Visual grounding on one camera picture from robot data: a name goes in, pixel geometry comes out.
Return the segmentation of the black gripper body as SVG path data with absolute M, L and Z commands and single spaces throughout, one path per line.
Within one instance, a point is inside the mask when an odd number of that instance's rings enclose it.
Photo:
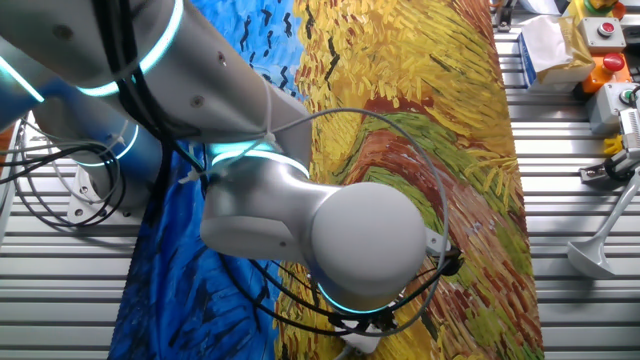
M 344 321 L 344 328 L 355 333 L 387 333 L 398 328 L 392 312 L 355 314 Z

